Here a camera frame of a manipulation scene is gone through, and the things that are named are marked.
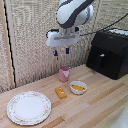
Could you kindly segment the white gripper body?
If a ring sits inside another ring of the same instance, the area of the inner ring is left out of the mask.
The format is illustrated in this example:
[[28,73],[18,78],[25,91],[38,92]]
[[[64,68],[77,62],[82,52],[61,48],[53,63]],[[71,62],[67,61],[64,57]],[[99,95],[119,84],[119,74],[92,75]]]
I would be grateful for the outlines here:
[[70,34],[61,34],[58,29],[52,29],[47,32],[46,45],[48,47],[58,47],[64,45],[76,44],[79,41],[79,32]]

